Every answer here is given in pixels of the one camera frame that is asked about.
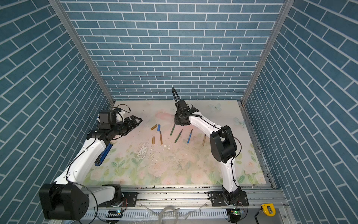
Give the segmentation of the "blue pen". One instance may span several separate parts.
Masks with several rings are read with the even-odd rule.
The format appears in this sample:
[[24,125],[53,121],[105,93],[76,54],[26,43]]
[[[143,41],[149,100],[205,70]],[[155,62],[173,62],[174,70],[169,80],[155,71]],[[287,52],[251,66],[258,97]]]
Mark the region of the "blue pen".
[[190,140],[191,140],[191,137],[192,137],[192,133],[193,133],[193,129],[190,131],[190,134],[189,134],[188,139],[187,139],[187,144],[190,143]]

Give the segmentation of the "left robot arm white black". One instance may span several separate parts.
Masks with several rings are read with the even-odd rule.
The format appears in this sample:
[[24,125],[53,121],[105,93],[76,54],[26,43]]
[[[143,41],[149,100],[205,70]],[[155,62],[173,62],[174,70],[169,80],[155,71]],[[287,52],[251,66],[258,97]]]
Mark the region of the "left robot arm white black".
[[123,118],[114,111],[99,114],[97,128],[88,132],[79,153],[53,183],[44,184],[39,198],[44,217],[49,220],[82,219],[87,210],[97,210],[103,203],[114,208],[124,204],[120,185],[104,185],[90,189],[84,180],[93,165],[100,166],[112,148],[116,136],[123,137],[143,120],[134,115]]

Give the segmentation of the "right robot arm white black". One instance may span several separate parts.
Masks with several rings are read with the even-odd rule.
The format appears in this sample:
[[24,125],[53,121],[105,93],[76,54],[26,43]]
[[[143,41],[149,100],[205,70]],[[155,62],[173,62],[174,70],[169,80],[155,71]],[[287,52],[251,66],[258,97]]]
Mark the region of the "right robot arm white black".
[[177,108],[174,117],[176,125],[193,125],[210,138],[211,153],[221,167],[223,198],[228,204],[236,203],[241,196],[241,187],[235,173],[235,158],[238,147],[231,128],[210,121],[197,108],[189,107],[183,99],[175,99],[175,106]]

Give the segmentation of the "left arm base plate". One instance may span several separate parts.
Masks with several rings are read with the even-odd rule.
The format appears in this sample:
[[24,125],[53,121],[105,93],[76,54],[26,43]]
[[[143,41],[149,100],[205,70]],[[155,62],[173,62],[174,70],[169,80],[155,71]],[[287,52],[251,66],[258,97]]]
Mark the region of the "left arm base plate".
[[125,208],[125,207],[135,207],[138,197],[138,192],[122,192],[122,196],[115,197],[113,200],[108,202],[103,202],[99,204],[99,207],[109,207],[109,208]]

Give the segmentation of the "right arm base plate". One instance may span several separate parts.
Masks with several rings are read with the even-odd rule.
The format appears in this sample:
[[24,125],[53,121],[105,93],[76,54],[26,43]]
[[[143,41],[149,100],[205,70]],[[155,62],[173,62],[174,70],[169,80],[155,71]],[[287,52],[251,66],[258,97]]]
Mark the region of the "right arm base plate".
[[242,190],[228,193],[226,191],[209,191],[208,197],[213,207],[221,206],[248,206],[247,193]]

